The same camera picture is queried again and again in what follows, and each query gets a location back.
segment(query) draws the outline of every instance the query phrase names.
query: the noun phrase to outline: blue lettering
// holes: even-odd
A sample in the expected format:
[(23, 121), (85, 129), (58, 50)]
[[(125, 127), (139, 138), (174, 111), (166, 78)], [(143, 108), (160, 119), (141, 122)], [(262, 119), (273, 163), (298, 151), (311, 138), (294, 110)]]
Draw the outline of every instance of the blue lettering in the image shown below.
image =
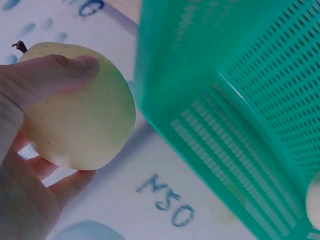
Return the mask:
[(178, 194), (175, 194), (171, 188), (169, 188), (166, 193), (166, 205), (161, 206), (161, 205), (164, 205), (165, 203), (163, 201), (156, 201), (155, 207), (161, 211), (168, 210), (171, 205), (170, 199), (175, 199), (177, 201), (180, 201), (180, 196)]
[[(188, 217), (187, 219), (185, 219), (184, 221), (178, 223), (178, 222), (177, 222), (177, 218), (178, 218), (179, 214), (181, 214), (181, 213), (184, 212), (184, 211), (189, 211), (189, 212), (190, 212), (190, 213), (189, 213), (189, 217)], [(194, 217), (195, 217), (195, 212), (194, 212), (194, 210), (193, 210), (193, 208), (192, 208), (191, 206), (189, 206), (189, 205), (181, 205), (181, 206), (174, 212), (174, 214), (173, 214), (173, 216), (172, 216), (171, 222), (172, 222), (172, 225), (175, 226), (175, 227), (177, 227), (177, 228), (185, 227), (185, 226), (187, 226), (187, 225), (190, 223), (190, 221), (191, 221), (192, 219), (194, 219)]]
[(165, 189), (168, 187), (168, 184), (164, 183), (164, 184), (157, 184), (157, 179), (159, 178), (158, 174), (154, 174), (153, 176), (151, 176), (144, 184), (142, 184), (141, 187), (136, 189), (137, 193), (141, 193), (141, 191), (143, 189), (145, 189), (148, 185), (151, 185), (151, 190), (152, 192), (155, 194), (158, 191), (160, 191), (161, 189)]
[(99, 10), (103, 9), (105, 2), (102, 0), (89, 0), (83, 4), (79, 9), (79, 16), (87, 17), (97, 13)]

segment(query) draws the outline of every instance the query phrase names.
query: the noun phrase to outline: white surface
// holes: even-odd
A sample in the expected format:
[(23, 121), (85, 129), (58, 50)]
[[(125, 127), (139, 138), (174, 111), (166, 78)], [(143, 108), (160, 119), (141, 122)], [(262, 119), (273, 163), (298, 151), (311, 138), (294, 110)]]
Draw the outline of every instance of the white surface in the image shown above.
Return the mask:
[[(27, 3), (26, 0), (21, 0), (9, 11), (0, 10), (1, 32), (7, 33), (0, 38), (0, 52), (3, 56), (0, 57), (0, 64), (6, 62), (5, 56), (8, 54), (19, 55), (9, 46), (16, 42), (21, 23), (34, 22), (34, 31), (22, 39), (28, 46), (42, 41), (54, 41), (58, 33), (64, 32), (67, 33), (66, 43), (83, 45), (102, 53), (120, 69), (127, 80), (132, 80), (136, 45), (132, 23), (120, 20), (108, 6), (87, 18), (79, 17), (79, 8), (86, 1), (78, 0), (69, 5), (71, 1), (28, 0)], [(52, 16), (53, 25), (51, 29), (44, 31), (38, 26), (48, 16)], [(23, 154), (27, 157), (34, 155), (27, 148)], [(72, 172), (59, 169), (44, 183), (50, 185)], [(154, 174), (158, 175), (155, 186), (165, 183), (166, 188), (152, 192), (152, 185), (147, 185), (137, 192)], [(166, 198), (170, 190), (179, 200), (171, 197), (168, 206)], [(217, 219), (216, 211), (212, 211), (216, 206), (213, 205), (214, 202), (214, 194), (138, 113), (133, 136), (117, 157), (97, 172), (84, 195), (66, 209), (49, 239), (255, 239), (237, 220), (231, 224), (219, 223), (221, 221)], [(181, 205), (189, 205), (193, 209), (194, 217), (186, 226), (177, 227), (174, 224), (177, 225), (190, 216), (190, 211), (185, 210), (177, 214), (176, 221), (173, 220)], [(90, 229), (85, 227), (78, 228), (77, 233), (69, 232), (67, 238), (59, 235), (67, 227), (81, 221), (102, 223), (116, 230), (123, 238), (111, 235), (108, 237), (108, 230), (90, 232)]]

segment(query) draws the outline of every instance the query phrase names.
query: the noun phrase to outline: blue dot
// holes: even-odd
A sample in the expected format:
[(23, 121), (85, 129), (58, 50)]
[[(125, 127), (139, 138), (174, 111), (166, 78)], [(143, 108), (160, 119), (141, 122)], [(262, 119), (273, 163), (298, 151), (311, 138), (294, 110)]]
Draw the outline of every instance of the blue dot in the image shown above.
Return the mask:
[(125, 238), (102, 223), (82, 221), (62, 230), (54, 240), (125, 240)]
[(9, 56), (7, 56), (4, 60), (5, 64), (16, 64), (18, 61), (18, 58), (16, 55), (14, 54), (10, 54)]
[(21, 39), (26, 37), (28, 34), (30, 34), (34, 29), (36, 28), (36, 24), (29, 23), (27, 25), (25, 25), (21, 30), (20, 33), (17, 36), (17, 39)]
[(57, 43), (63, 43), (67, 39), (68, 35), (65, 32), (59, 33), (57, 36), (55, 36), (54, 41)]
[(53, 23), (53, 19), (51, 17), (48, 17), (46, 20), (43, 21), (40, 27), (42, 30), (47, 31), (52, 27)]
[(2, 5), (1, 10), (8, 11), (10, 9), (13, 9), (19, 2), (20, 0), (8, 0)]

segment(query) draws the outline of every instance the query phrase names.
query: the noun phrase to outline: green plastic basket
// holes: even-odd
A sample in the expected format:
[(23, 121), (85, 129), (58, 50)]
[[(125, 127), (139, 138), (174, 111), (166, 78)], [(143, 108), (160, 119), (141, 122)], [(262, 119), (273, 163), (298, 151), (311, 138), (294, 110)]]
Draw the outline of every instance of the green plastic basket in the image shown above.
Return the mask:
[(260, 240), (320, 239), (319, 0), (144, 0), (145, 118)]

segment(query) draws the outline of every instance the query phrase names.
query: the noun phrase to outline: blue circle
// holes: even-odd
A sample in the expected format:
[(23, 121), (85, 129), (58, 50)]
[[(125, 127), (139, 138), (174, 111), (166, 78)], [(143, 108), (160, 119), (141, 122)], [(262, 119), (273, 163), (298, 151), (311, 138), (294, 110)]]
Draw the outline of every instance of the blue circle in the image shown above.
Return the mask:
[(20, 0), (8, 0), (2, 5), (1, 10), (8, 11), (10, 9), (13, 9), (19, 2)]
[(87, 17), (96, 14), (99, 10), (103, 9), (105, 2), (102, 0), (89, 0), (83, 4), (79, 9), (79, 16)]
[(8, 56), (6, 56), (5, 60), (4, 60), (4, 63), (5, 64), (16, 64), (18, 61), (18, 57), (14, 54), (10, 54)]
[(65, 32), (59, 33), (57, 36), (55, 36), (54, 41), (57, 43), (63, 43), (67, 39), (68, 35)]
[(25, 25), (19, 32), (17, 38), (21, 39), (26, 37), (28, 34), (30, 34), (34, 29), (36, 28), (36, 24), (31, 22)]
[(52, 19), (52, 17), (48, 17), (46, 20), (43, 21), (40, 27), (42, 30), (47, 31), (52, 27), (53, 23), (54, 20)]
[(125, 238), (102, 223), (82, 221), (62, 230), (54, 240), (125, 240)]

